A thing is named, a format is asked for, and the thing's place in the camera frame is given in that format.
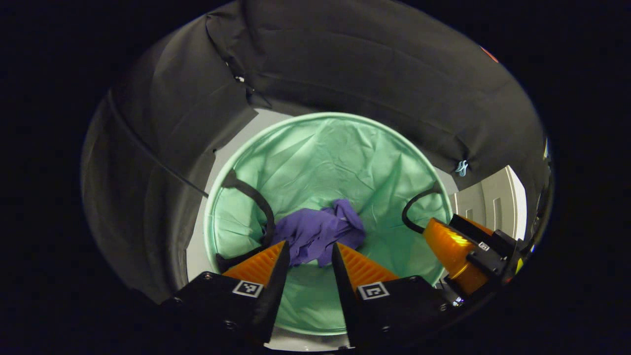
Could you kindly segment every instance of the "purple shirt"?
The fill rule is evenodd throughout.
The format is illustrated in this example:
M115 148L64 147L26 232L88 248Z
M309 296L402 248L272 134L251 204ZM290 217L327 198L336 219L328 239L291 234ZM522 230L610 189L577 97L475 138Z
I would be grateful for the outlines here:
M365 238L362 220L350 202L335 200L332 208L303 208L278 221L272 245L287 240L290 266L317 259L324 267L331 262L334 242L357 249Z

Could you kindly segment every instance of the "black hamper handle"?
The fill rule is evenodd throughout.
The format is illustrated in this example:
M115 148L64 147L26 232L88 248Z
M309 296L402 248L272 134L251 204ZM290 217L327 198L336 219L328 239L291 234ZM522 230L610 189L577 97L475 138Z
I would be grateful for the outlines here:
M257 189L248 185L247 183L237 179L237 173L234 169L228 172L228 175L221 183L221 187L224 188L235 188L249 198L253 199L256 202L256 205L265 213L265 218L267 218L268 223L265 228L265 235L261 238L261 246L247 252L246 254L235 256L234 258L226 259L219 254L215 255L215 260L219 266L219 271L223 274L229 268L239 264L241 262L246 261L248 258L256 255L258 252L266 249L272 242L272 238L274 237L274 232L276 230L276 224L274 223L274 212L272 212L272 208L269 206L265 197L258 192Z
M419 193L418 195L414 196L407 205L405 205L405 207L403 208L403 213L401 214L401 218L403 219L403 223L410 228L411 230L418 232L420 234L423 234L423 232L425 231L425 228L419 226L418 224L415 224L414 222L412 222L409 218L408 218L408 210L410 209L410 207L412 207L412 205L414 204L414 202L418 201L420 198L425 197L431 193L441 193L442 191L440 190L440 185L438 183L438 180L434 181L434 185L432 186L432 188L430 188L429 190L425 190L421 193Z

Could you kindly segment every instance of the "green laundry hamper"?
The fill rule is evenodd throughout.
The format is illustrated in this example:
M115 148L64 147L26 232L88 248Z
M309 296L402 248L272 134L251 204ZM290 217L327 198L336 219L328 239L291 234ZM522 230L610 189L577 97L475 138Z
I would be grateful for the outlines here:
M361 116L320 112L287 119L250 139L222 168L206 205L204 239L215 270L217 253L231 258L260 246L266 223L252 198L221 186L232 169L267 200L275 221L348 199L366 232L357 251L399 277L420 275L432 285L440 278L442 265L401 213L436 183L440 193L420 198L408 217L422 227L432 217L448 223L449 199L429 161L393 129ZM320 268L314 260L289 270L276 326L311 335L346 332L331 264Z

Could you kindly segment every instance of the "screw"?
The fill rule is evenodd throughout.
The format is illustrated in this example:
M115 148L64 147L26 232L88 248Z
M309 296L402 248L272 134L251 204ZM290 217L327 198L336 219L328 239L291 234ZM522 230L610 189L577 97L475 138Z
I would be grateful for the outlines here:
M223 324L224 324L224 326L226 326L226 329L228 329L228 330L234 331L235 329L237 329L237 324L235 322L233 322L233 321L224 320Z
M174 305L175 307L181 307L181 306L182 306L182 304L184 304L184 302L182 302L182 300L181 300L181 299L179 299L179 298L177 298L177 297L173 297L171 300L172 300L173 305Z

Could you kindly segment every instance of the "orange ribbed finger tip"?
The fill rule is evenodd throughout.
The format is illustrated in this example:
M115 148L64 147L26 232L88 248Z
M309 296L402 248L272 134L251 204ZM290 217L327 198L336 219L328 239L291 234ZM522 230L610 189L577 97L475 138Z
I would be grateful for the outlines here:
M348 279L353 286L353 291L357 292L357 287L361 285L392 281L399 278L392 271L368 259L360 252L353 250L353 248L340 243L337 243L337 245L344 261Z
M488 281L482 271L467 261L467 254L475 248L475 244L460 233L432 218L423 236L451 279L465 292L470 294Z
M223 275L234 279L256 282L267 287L283 245L285 245L285 241L272 245L246 261L236 264L230 270L224 272Z

